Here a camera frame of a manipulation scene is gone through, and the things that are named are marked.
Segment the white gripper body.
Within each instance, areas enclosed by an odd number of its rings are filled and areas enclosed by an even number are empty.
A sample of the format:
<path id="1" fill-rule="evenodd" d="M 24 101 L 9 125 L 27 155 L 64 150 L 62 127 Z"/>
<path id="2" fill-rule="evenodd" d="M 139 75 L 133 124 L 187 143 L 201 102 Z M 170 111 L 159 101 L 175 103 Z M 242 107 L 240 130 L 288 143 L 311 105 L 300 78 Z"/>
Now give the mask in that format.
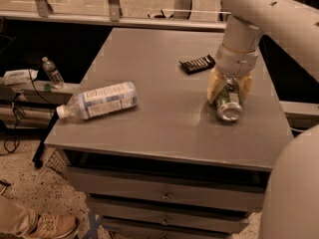
<path id="1" fill-rule="evenodd" d="M 247 76 L 256 65 L 258 52 L 237 53 L 218 46 L 215 55 L 215 66 L 225 76 L 241 78 Z"/>

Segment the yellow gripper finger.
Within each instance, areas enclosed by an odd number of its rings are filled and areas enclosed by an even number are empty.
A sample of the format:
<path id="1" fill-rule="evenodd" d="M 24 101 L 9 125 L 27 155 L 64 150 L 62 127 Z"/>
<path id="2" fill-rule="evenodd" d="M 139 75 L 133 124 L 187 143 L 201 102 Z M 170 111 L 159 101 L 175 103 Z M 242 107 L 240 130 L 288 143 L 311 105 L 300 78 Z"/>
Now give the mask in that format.
<path id="1" fill-rule="evenodd" d="M 218 94 L 225 86 L 226 76 L 222 74 L 217 68 L 210 71 L 208 86 L 207 86 L 207 100 L 210 104 L 214 102 Z"/>
<path id="2" fill-rule="evenodd" d="M 241 77 L 237 79 L 239 86 L 239 97 L 242 104 L 244 104 L 247 100 L 247 97 L 250 93 L 251 84 L 252 84 L 252 76 L 248 74 L 245 77 Z"/>

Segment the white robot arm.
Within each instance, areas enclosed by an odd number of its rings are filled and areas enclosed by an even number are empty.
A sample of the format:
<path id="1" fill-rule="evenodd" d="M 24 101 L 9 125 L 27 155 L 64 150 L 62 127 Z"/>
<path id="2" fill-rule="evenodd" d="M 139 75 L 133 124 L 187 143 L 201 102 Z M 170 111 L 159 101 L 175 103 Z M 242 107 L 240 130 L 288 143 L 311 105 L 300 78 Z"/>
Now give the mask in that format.
<path id="1" fill-rule="evenodd" d="M 227 77 L 242 80 L 254 68 L 262 36 L 297 64 L 270 70 L 288 101 L 316 101 L 319 82 L 319 12 L 298 0 L 221 0 L 229 13 L 210 74 L 212 102 Z M 319 126 L 294 137 L 276 158 L 265 190 L 259 239 L 319 239 Z"/>

